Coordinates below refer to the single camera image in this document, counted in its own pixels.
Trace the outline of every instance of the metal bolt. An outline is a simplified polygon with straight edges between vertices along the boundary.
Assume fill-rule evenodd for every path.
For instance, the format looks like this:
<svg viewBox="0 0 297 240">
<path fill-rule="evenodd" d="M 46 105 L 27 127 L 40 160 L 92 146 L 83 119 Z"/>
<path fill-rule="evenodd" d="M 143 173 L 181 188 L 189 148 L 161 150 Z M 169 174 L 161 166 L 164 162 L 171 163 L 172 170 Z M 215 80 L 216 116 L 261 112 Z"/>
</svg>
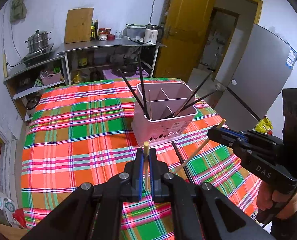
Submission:
<svg viewBox="0 0 297 240">
<path fill-rule="evenodd" d="M 164 178 L 165 179 L 173 179 L 174 178 L 174 174 L 173 173 L 170 173 L 170 172 L 167 172 L 164 174 Z"/>
<path fill-rule="evenodd" d="M 210 184 L 208 182 L 204 182 L 204 183 L 202 183 L 202 189 L 211 190 L 212 189 L 212 184 Z"/>
<path fill-rule="evenodd" d="M 121 179 L 127 179 L 129 177 L 129 174 L 127 172 L 122 172 L 119 174 L 119 177 Z"/>
<path fill-rule="evenodd" d="M 82 185 L 81 185 L 81 188 L 84 189 L 84 190 L 88 190 L 92 187 L 92 184 L 89 183 L 89 182 L 84 182 Z"/>
</svg>

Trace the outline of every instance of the refrigerator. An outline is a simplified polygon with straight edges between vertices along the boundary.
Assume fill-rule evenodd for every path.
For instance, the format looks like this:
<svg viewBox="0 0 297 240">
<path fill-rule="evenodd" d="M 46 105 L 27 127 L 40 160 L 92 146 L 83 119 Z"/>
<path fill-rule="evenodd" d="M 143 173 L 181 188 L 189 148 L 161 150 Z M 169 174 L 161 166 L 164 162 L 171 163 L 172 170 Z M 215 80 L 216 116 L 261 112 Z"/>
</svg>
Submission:
<svg viewBox="0 0 297 240">
<path fill-rule="evenodd" d="M 230 129 L 248 130 L 258 124 L 282 91 L 296 57 L 289 44 L 254 24 L 245 52 L 214 108 Z"/>
</svg>

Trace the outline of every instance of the pink utensil holder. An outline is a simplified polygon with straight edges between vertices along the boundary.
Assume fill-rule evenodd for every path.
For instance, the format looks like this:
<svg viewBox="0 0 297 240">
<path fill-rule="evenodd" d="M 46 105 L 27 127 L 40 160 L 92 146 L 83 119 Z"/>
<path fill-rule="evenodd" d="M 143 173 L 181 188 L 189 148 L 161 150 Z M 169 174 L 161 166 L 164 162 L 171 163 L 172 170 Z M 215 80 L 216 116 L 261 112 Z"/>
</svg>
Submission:
<svg viewBox="0 0 297 240">
<path fill-rule="evenodd" d="M 41 76 L 43 85 L 48 86 L 61 81 L 61 72 L 56 74 L 49 74 L 47 77 Z"/>
<path fill-rule="evenodd" d="M 184 83 L 161 82 L 145 83 L 147 111 L 151 120 L 144 115 L 142 108 L 135 101 L 134 119 L 131 123 L 136 141 L 143 147 L 149 141 L 151 147 L 178 140 L 183 131 L 197 114 L 195 106 L 180 112 L 177 117 L 162 119 L 180 108 L 191 95 L 192 90 Z M 137 96 L 143 103 L 141 84 L 137 86 Z"/>
</svg>

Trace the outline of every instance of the checkered tablecloth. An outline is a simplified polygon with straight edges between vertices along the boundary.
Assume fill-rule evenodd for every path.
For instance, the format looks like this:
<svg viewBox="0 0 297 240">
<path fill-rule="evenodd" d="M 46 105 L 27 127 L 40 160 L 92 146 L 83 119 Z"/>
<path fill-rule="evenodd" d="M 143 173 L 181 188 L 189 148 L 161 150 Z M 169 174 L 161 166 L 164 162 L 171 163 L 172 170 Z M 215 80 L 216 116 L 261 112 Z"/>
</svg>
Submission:
<svg viewBox="0 0 297 240">
<path fill-rule="evenodd" d="M 181 82 L 146 78 L 145 82 Z M 131 79 L 136 89 L 139 79 Z M 23 150 L 22 200 L 26 223 L 36 225 L 83 182 L 99 184 L 135 159 L 131 129 L 131 92 L 122 80 L 60 87 L 43 94 Z M 176 145 L 183 159 L 207 137 L 221 117 L 204 101 Z M 170 143 L 156 147 L 157 158 L 174 171 L 180 161 Z M 256 208 L 260 181 L 240 165 L 230 149 L 210 141 L 188 164 L 196 184 L 208 181 L 250 215 Z M 179 173 L 183 178 L 183 169 Z M 168 203 L 155 205 L 149 192 L 140 203 L 123 206 L 121 239 L 173 239 Z"/>
</svg>

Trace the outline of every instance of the black sleeve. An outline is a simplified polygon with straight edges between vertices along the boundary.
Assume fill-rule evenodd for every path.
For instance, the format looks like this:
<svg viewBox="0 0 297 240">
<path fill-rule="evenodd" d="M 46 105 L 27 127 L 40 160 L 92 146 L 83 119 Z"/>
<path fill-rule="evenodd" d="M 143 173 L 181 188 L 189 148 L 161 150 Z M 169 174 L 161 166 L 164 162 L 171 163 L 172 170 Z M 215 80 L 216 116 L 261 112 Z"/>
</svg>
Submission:
<svg viewBox="0 0 297 240">
<path fill-rule="evenodd" d="M 277 240 L 297 240 L 297 212 L 285 220 L 274 218 L 272 220 L 270 234 Z"/>
</svg>

